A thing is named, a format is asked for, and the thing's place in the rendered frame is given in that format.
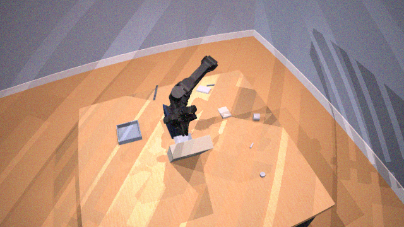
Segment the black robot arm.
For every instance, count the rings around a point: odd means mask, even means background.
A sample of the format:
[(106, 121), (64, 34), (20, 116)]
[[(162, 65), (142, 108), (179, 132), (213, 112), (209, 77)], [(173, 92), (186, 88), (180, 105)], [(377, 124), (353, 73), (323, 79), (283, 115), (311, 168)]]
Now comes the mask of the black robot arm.
[(172, 104), (182, 102), (182, 104), (185, 104), (185, 107), (178, 107), (179, 115), (187, 114), (188, 116), (189, 114), (195, 114), (195, 112), (197, 111), (195, 105), (187, 107), (190, 95), (192, 94), (195, 86), (200, 82), (201, 79), (203, 79), (205, 74), (215, 70), (217, 66), (217, 61), (212, 58), (212, 56), (204, 56), (201, 61), (201, 65), (195, 70), (195, 72), (193, 72), (190, 77), (184, 78), (182, 81), (178, 82), (172, 88), (172, 91), (169, 95), (170, 105), (166, 106), (168, 113), (173, 114), (172, 111), (169, 109), (171, 108)]

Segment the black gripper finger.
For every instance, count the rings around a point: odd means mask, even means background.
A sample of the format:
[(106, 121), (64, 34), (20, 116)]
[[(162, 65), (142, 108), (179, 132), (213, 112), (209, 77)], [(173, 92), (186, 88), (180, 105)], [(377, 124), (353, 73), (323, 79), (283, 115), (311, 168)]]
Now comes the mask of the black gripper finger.
[(185, 134), (186, 136), (188, 136), (188, 130), (189, 130), (189, 123), (190, 123), (190, 121), (192, 121), (192, 120), (187, 120), (187, 121), (184, 121), (184, 122), (183, 122), (184, 134)]
[(179, 120), (179, 121), (174, 122), (174, 123), (171, 124), (181, 134), (182, 137), (185, 136), (184, 135), (183, 122), (184, 122), (184, 120)]

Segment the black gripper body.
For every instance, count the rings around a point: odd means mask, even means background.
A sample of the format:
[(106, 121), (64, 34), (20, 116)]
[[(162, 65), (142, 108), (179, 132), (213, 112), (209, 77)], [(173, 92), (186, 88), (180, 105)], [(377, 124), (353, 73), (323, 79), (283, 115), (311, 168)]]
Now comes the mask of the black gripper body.
[(179, 112), (178, 112), (179, 106), (185, 107), (185, 104), (182, 104), (182, 102), (178, 102), (178, 103), (174, 103), (171, 105), (171, 108), (169, 108), (169, 109), (172, 111), (173, 114), (170, 114), (163, 118), (164, 124), (168, 124), (170, 121), (173, 121), (172, 123), (174, 123), (179, 120), (187, 121), (187, 120), (197, 119), (197, 116), (194, 113), (191, 113), (188, 116), (186, 113), (182, 113), (182, 115), (179, 115)]

